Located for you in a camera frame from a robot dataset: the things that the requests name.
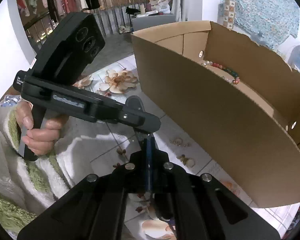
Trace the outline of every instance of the dried flower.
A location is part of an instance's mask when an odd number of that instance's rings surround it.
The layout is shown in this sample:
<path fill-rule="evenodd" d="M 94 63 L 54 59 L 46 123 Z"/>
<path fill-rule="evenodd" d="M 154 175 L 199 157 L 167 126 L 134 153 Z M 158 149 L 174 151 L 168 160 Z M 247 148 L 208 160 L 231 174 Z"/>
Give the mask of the dried flower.
<path fill-rule="evenodd" d="M 138 212 L 138 213 L 141 213 L 145 208 L 144 207 L 137 207 L 135 210 Z"/>
<path fill-rule="evenodd" d="M 121 166 L 120 163 L 117 163 L 117 164 L 115 164 L 115 165 L 112 165 L 112 167 L 115 168 L 115 169 L 116 169 L 117 167 L 119 167 L 119 166 Z"/>
<path fill-rule="evenodd" d="M 83 79 L 81 79 L 81 80 L 75 82 L 75 83 L 73 84 L 73 86 L 82 89 L 82 88 L 84 88 L 84 87 L 90 85 L 91 82 L 92 82 L 92 80 L 93 80 L 93 79 L 91 79 L 91 75 L 89 75 L 89 76 L 86 76 L 85 78 L 83 78 Z"/>
<path fill-rule="evenodd" d="M 104 83 L 100 84 L 101 91 L 109 89 L 112 93 L 122 94 L 127 88 L 134 88 L 134 83 L 138 81 L 132 71 L 126 69 L 117 73 L 114 70 L 109 70 L 106 73 L 107 76 L 104 78 Z"/>
<path fill-rule="evenodd" d="M 187 158 L 184 154 L 177 157 L 178 160 L 180 160 L 184 166 L 187 166 L 188 168 L 192 168 L 195 165 L 195 160 L 193 158 Z"/>

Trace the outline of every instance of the finger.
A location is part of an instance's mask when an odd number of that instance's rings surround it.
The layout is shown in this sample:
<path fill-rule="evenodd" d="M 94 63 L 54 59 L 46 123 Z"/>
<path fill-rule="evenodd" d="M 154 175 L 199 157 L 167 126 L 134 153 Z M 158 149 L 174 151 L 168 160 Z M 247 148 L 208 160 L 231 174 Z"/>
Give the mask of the finger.
<path fill-rule="evenodd" d="M 35 154 L 35 155 L 44 155 L 47 154 L 47 151 L 41 151 L 41 150 L 37 150 L 37 149 L 33 149 L 31 147 L 29 147 L 29 149 Z"/>
<path fill-rule="evenodd" d="M 18 118 L 17 120 L 19 120 L 18 124 L 23 124 L 27 129 L 32 129 L 33 117 L 29 103 L 26 101 L 21 101 L 17 104 L 15 109 L 17 113 L 16 116 Z"/>
<path fill-rule="evenodd" d="M 28 130 L 27 136 L 40 142 L 49 142 L 60 138 L 60 130 L 51 129 L 31 129 Z"/>
<path fill-rule="evenodd" d="M 36 150 L 49 152 L 53 149 L 54 142 L 38 142 L 30 138 L 29 136 L 22 136 L 22 141 L 28 146 Z"/>
<path fill-rule="evenodd" d="M 61 114 L 56 118 L 51 118 L 47 120 L 45 123 L 45 128 L 46 129 L 51 129 L 51 130 L 60 130 L 64 126 L 64 124 L 68 121 L 69 116 L 65 114 Z"/>

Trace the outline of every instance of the tiled floor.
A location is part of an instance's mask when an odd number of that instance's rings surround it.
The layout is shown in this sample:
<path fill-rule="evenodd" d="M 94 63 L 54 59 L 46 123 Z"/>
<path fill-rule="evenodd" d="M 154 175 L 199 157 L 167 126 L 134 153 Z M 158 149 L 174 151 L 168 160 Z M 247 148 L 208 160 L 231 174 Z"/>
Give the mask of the tiled floor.
<path fill-rule="evenodd" d="M 109 66 L 93 73 L 93 82 L 87 89 L 100 93 L 98 89 L 100 83 L 104 80 L 106 70 L 120 70 L 123 68 L 132 70 L 137 76 L 134 55 L 112 63 Z M 277 229 L 280 236 L 283 236 L 298 210 L 299 203 L 270 209 L 258 208 L 250 197 L 242 190 L 242 188 L 240 188 L 240 186 L 238 186 L 235 181 L 220 167 L 220 165 L 212 160 L 207 152 L 205 152 L 187 133 L 185 133 L 141 91 L 140 85 L 125 94 L 112 94 L 111 98 L 121 103 L 125 103 L 125 100 L 131 95 L 138 95 L 142 99 L 145 110 L 161 119 L 161 128 L 159 131 L 154 133 L 154 137 L 159 149 L 168 153 L 171 162 L 184 167 L 188 173 L 200 175 L 208 172 L 221 182 L 230 183 L 235 187 L 235 193 L 237 196 L 270 225 Z M 134 131 L 131 127 L 123 124 L 102 122 L 100 122 L 97 126 L 89 123 L 86 125 L 91 127 L 86 127 L 85 132 L 82 131 L 82 139 L 84 139 L 86 143 L 89 143 L 89 138 L 98 138 L 100 140 L 98 154 L 96 155 L 95 153 L 91 153 L 89 155 L 92 167 L 95 173 L 99 176 L 111 173 L 114 170 L 113 165 L 128 162 L 131 153 L 140 150 L 139 144 L 134 136 Z M 117 153 L 117 149 L 125 149 L 126 157 L 120 156 Z M 177 158 L 181 154 L 184 154 L 187 158 L 194 159 L 195 165 L 192 168 L 184 166 Z M 138 236 L 138 239 L 147 239 L 147 237 L 141 232 L 141 224 L 142 221 L 148 219 L 148 214 L 147 212 L 136 212 L 135 209 L 138 206 L 139 204 L 137 202 L 128 198 L 125 224 L 135 237 Z"/>

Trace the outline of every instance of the fingernail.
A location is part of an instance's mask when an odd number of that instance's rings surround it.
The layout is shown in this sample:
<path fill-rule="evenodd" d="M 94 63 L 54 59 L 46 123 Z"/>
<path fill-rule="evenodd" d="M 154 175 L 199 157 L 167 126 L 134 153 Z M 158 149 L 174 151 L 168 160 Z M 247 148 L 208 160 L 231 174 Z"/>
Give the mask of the fingernail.
<path fill-rule="evenodd" d="M 28 144 L 29 143 L 29 138 L 27 136 L 22 136 L 22 141 L 25 143 L 25 144 Z"/>
<path fill-rule="evenodd" d="M 30 138 L 33 138 L 32 131 L 31 131 L 31 130 L 28 130 L 28 131 L 27 131 L 27 136 L 29 136 Z"/>
<path fill-rule="evenodd" d="M 26 128 L 32 129 L 33 128 L 33 120 L 26 116 L 23 118 L 23 124 L 25 125 Z"/>

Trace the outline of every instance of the metal railing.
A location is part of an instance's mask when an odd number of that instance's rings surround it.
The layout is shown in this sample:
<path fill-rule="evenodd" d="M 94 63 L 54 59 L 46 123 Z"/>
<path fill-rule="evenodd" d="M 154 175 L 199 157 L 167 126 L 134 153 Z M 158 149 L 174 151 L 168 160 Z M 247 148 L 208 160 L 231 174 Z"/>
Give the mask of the metal railing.
<path fill-rule="evenodd" d="M 98 16 L 98 23 L 101 27 L 103 35 L 113 34 L 113 30 L 116 29 L 119 32 L 119 25 L 131 26 L 130 15 L 125 14 L 125 9 L 129 6 L 133 6 L 135 9 L 140 9 L 140 5 L 146 5 L 149 0 L 99 0 L 100 8 L 94 10 Z"/>
<path fill-rule="evenodd" d="M 146 5 L 148 2 L 149 0 L 99 0 L 100 8 L 90 12 L 95 15 L 98 25 L 106 37 L 119 33 L 120 26 L 131 26 L 130 15 L 125 13 L 127 7 L 139 9 L 141 4 Z M 49 11 L 45 11 L 26 23 L 24 30 L 28 38 L 33 39 L 40 48 L 58 24 L 51 20 Z"/>

